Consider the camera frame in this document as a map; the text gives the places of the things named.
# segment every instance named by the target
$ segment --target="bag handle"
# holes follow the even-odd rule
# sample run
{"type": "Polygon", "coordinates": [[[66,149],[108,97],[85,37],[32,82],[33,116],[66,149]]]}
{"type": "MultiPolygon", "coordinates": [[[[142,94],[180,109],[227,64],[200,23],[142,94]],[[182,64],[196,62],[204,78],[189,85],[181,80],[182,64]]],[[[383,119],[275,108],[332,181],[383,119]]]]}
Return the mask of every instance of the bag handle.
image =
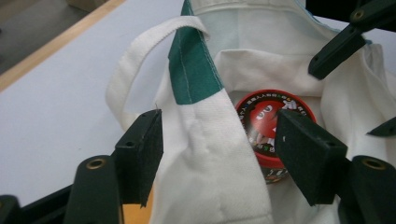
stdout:
{"type": "Polygon", "coordinates": [[[116,73],[107,86],[106,102],[124,130],[127,130],[138,116],[135,113],[125,112],[124,108],[143,61],[152,49],[181,27],[192,27],[208,36],[205,26],[198,17],[176,17],[139,35],[121,57],[116,73]]]}

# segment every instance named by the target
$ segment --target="metal grommet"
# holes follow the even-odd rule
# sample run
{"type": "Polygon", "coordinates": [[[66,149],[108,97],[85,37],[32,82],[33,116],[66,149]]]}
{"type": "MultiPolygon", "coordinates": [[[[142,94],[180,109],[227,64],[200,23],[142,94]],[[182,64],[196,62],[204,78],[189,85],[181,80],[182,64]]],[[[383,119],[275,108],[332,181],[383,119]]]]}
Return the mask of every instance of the metal grommet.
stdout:
{"type": "Polygon", "coordinates": [[[364,16],[364,10],[358,10],[353,14],[353,20],[358,21],[364,16]]]}
{"type": "Polygon", "coordinates": [[[364,165],[366,165],[372,169],[375,169],[375,170],[386,170],[387,169],[384,162],[382,162],[382,161],[365,158],[361,162],[364,165]]]}
{"type": "Polygon", "coordinates": [[[87,168],[90,170],[99,169],[106,164],[104,159],[96,159],[87,163],[87,168]]]}

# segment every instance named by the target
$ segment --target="green stripe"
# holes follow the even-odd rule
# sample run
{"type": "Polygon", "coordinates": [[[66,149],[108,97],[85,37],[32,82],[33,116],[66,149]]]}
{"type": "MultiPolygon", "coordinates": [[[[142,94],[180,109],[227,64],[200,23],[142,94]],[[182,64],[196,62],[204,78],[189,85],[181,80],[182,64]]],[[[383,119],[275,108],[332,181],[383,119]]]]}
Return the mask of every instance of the green stripe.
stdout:
{"type": "MultiPolygon", "coordinates": [[[[181,15],[193,15],[189,0],[181,15]]],[[[178,105],[195,104],[223,88],[203,34],[194,28],[177,30],[169,52],[169,71],[178,105]]]]}

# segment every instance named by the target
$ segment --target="white cloth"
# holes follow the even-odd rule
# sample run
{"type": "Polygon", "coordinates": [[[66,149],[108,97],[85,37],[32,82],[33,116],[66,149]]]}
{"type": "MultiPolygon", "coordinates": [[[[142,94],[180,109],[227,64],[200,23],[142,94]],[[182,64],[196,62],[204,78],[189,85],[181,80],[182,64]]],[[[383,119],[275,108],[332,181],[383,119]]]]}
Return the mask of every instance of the white cloth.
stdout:
{"type": "MultiPolygon", "coordinates": [[[[348,158],[368,155],[395,165],[395,140],[365,135],[396,116],[381,48],[366,45],[318,81],[307,66],[336,32],[294,1],[197,0],[192,8],[210,33],[206,44],[224,89],[178,105],[165,69],[153,102],[163,110],[164,154],[151,223],[338,223],[337,201],[309,207],[291,178],[265,185],[233,103],[251,91],[288,91],[348,146],[348,158]]],[[[128,49],[127,55],[137,52],[128,49]]],[[[120,114],[139,66],[123,58],[107,96],[124,128],[132,120],[120,114]]]]}

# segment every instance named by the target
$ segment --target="white canvas bag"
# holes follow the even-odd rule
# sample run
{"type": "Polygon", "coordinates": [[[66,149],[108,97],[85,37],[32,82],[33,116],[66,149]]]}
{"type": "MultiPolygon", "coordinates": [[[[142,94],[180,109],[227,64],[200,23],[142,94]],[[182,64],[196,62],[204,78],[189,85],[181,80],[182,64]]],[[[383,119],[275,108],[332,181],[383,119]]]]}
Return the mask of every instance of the white canvas bag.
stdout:
{"type": "Polygon", "coordinates": [[[339,222],[337,200],[310,207],[291,178],[265,185],[234,109],[252,91],[300,96],[350,159],[396,164],[394,139],[366,135],[396,116],[380,46],[366,45],[323,81],[314,79],[307,66],[336,32],[293,0],[186,0],[182,17],[143,33],[120,60],[106,100],[124,129],[136,118],[125,106],[142,62],[175,30],[152,103],[163,111],[164,154],[151,223],[339,222]]]}

